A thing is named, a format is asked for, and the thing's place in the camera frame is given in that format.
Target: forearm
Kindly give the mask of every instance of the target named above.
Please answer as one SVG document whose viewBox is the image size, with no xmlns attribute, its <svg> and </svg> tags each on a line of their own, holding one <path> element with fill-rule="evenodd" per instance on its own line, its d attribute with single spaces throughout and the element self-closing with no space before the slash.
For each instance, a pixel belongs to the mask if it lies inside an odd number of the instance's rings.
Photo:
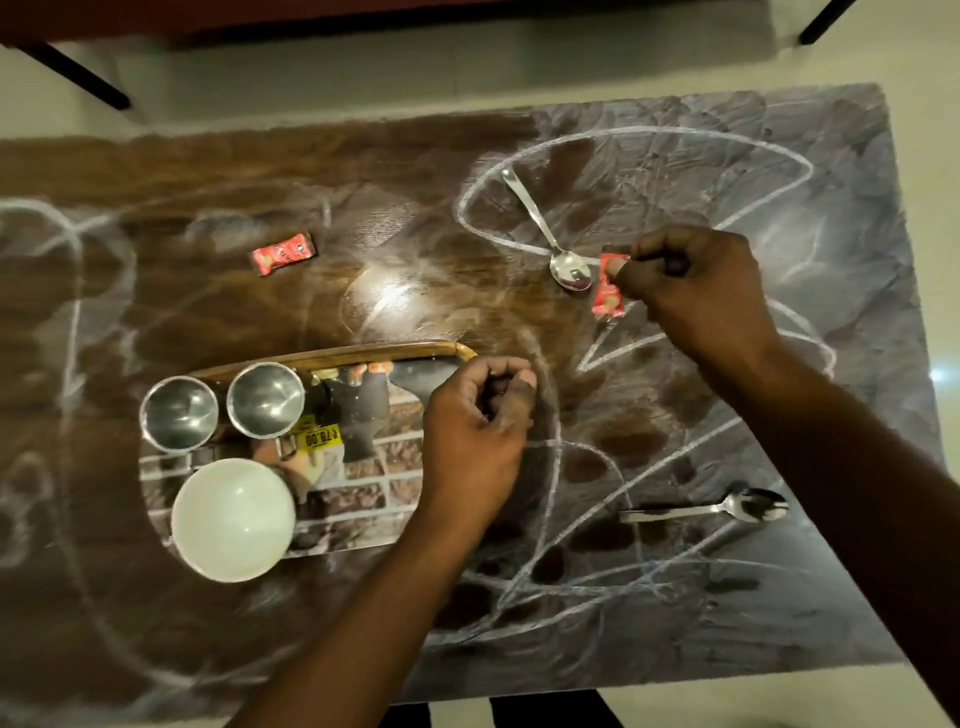
<svg viewBox="0 0 960 728">
<path fill-rule="evenodd" d="M 852 396 L 786 352 L 731 404 L 954 719 L 960 488 Z"/>
<path fill-rule="evenodd" d="M 482 535 L 482 524 L 455 525 L 415 513 L 329 632 L 275 675 L 231 726 L 377 725 Z"/>
</svg>

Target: steel cup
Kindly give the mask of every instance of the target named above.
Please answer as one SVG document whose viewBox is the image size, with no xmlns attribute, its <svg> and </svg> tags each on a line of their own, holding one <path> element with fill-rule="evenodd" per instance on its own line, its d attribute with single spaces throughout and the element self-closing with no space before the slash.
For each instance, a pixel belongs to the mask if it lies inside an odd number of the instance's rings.
<svg viewBox="0 0 960 728">
<path fill-rule="evenodd" d="M 254 440 L 289 432 L 303 414 L 306 388 L 300 375 L 285 364 L 251 364 L 230 383 L 227 414 L 233 426 Z"/>
<path fill-rule="evenodd" d="M 140 431 L 155 448 L 182 455 L 213 435 L 220 404 L 213 390 L 192 376 L 159 381 L 140 403 Z"/>
</svg>

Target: tiled floor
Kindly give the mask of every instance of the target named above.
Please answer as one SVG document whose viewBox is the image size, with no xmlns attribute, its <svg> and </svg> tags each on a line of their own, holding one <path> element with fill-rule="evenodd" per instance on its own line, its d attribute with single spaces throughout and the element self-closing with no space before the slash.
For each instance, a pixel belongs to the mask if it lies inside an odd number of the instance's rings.
<svg viewBox="0 0 960 728">
<path fill-rule="evenodd" d="M 860 0 L 813 48 L 793 38 L 824 0 L 713 0 L 575 20 L 504 21 L 168 52 L 64 47 L 119 84 L 121 116 L 0 49 L 0 136 L 124 136 L 550 101 L 876 81 L 893 114 L 948 462 L 960 469 L 960 4 Z M 605 691 L 626 726 L 949 726 L 907 667 Z M 486 701 L 433 706 L 490 726 Z"/>
</svg>

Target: spoon handle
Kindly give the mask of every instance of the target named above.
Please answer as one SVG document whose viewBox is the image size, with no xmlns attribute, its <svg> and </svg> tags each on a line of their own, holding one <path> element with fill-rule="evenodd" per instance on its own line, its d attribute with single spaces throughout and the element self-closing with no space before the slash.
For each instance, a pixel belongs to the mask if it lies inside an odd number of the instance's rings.
<svg viewBox="0 0 960 728">
<path fill-rule="evenodd" d="M 718 505 L 694 505 L 689 508 L 650 508 L 638 511 L 620 511 L 621 523 L 647 523 L 650 521 L 669 521 L 687 516 L 704 516 L 709 513 L 722 513 Z"/>
<path fill-rule="evenodd" d="M 527 188 L 523 186 L 523 182 L 521 182 L 520 178 L 514 173 L 513 168 L 504 167 L 500 170 L 500 176 L 503 177 L 503 181 L 507 183 L 507 186 L 514 190 L 514 194 L 518 196 L 523 206 L 527 208 L 530 219 L 537 223 L 537 227 L 540 228 L 540 232 L 543 233 L 543 237 L 550 243 L 550 247 L 553 248 L 554 252 L 563 253 L 564 249 L 557 243 L 557 238 L 555 238 L 550 229 L 546 227 L 546 220 L 544 220 L 543 215 L 540 214 L 540 208 L 537 207 L 537 203 L 534 202 L 530 193 L 527 192 Z"/>
</svg>

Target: right hand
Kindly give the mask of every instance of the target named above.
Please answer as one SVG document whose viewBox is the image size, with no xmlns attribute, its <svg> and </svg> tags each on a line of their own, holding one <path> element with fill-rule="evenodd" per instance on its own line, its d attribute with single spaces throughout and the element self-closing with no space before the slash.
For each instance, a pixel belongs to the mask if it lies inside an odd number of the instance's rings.
<svg viewBox="0 0 960 728">
<path fill-rule="evenodd" d="M 685 256 L 685 275 L 666 275 L 664 255 Z M 651 321 L 697 363 L 714 388 L 755 375 L 771 353 L 786 351 L 743 235 L 671 225 L 637 240 L 631 258 L 607 264 L 612 282 L 628 298 L 646 304 Z"/>
</svg>

